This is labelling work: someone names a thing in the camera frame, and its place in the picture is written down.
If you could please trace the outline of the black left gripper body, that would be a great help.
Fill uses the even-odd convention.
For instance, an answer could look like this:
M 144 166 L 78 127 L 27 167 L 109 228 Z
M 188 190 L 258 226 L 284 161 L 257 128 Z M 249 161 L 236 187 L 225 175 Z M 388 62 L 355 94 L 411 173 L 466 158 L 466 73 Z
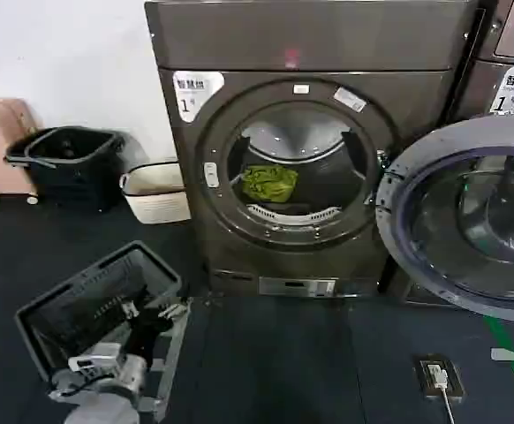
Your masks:
M 152 359 L 159 335 L 173 327 L 173 321 L 161 316 L 157 309 L 144 309 L 131 320 L 131 333 L 125 343 L 125 353 Z

